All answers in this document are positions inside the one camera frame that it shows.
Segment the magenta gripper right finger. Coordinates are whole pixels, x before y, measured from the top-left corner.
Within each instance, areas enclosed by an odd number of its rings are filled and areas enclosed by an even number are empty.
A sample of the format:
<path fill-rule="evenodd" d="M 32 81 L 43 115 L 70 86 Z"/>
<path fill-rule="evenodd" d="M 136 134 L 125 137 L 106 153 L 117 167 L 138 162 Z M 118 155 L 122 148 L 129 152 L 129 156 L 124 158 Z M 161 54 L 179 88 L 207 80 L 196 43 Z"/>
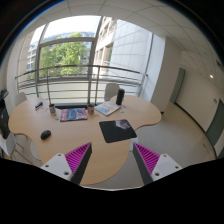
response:
<path fill-rule="evenodd" d="M 145 185 L 182 169 L 168 154 L 159 155 L 137 143 L 133 144 L 133 154 Z"/>

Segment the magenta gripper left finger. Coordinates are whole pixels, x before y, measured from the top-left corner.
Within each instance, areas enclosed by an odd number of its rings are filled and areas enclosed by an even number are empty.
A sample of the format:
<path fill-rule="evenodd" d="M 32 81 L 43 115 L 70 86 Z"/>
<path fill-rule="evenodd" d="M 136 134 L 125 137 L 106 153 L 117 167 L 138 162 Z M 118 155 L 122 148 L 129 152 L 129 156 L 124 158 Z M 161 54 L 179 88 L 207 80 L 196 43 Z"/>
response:
<path fill-rule="evenodd" d="M 57 153 L 42 166 L 42 169 L 79 185 L 91 154 L 92 144 L 87 143 L 66 154 Z"/>

